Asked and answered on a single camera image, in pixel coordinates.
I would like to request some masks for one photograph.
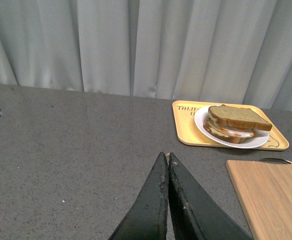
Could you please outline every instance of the bread slice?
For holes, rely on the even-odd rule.
[[[263,131],[270,131],[272,128],[272,124],[249,108],[225,105],[210,106],[208,115],[218,124],[235,128],[258,129]]]
[[[221,132],[221,130],[215,126],[215,124],[210,118],[204,123],[203,127],[207,132],[209,132],[214,137],[228,143],[240,144],[246,139],[244,137],[239,136],[230,136],[224,132]]]

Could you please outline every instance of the sandwich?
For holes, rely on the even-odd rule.
[[[270,131],[272,124],[249,108],[210,106],[204,129],[214,137],[233,144],[255,136],[254,130]]]

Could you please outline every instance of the wooden cutting board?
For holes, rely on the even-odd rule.
[[[226,163],[255,240],[292,240],[292,164]]]

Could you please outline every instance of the speckled countertop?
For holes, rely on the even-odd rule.
[[[292,112],[264,110],[285,151],[182,144],[172,101],[0,85],[0,240],[107,239],[160,152],[174,152],[250,233],[227,159],[292,160]],[[168,216],[167,239],[173,239]]]

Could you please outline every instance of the curtain fold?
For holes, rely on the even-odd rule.
[[[292,1],[0,0],[0,83],[292,111]]]

